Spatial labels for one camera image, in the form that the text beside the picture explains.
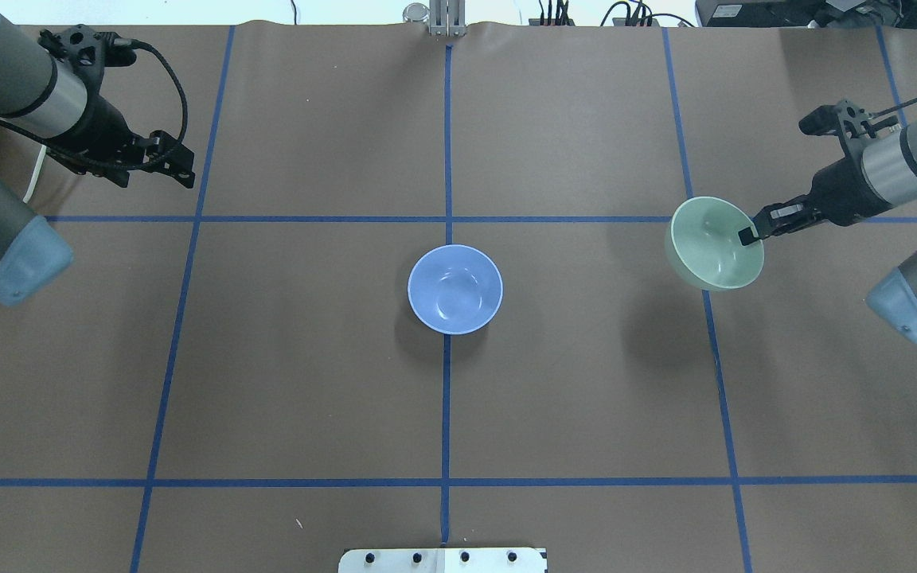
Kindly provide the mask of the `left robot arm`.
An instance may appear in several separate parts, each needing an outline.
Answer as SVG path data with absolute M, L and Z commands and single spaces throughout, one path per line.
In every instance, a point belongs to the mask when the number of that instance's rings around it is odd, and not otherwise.
M 152 55 L 176 79 L 146 41 L 86 25 L 30 35 L 0 12 L 0 306 L 22 304 L 72 265 L 72 247 L 33 207 L 47 161 L 120 188 L 134 173 L 162 174 L 193 188 L 182 85 L 174 85 L 177 134 L 135 133 L 103 93 L 105 70 L 128 68 L 139 53 Z

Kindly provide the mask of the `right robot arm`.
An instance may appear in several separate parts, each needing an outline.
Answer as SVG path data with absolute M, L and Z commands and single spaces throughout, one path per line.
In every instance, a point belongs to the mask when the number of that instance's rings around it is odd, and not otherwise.
M 821 168 L 807 193 L 764 206 L 736 233 L 743 246 L 819 224 L 853 226 L 917 203 L 917 120 L 870 113 L 851 100 L 826 104 L 799 121 L 807 135 L 833 135 L 843 157 Z M 917 344 L 917 250 L 869 291 L 867 306 Z

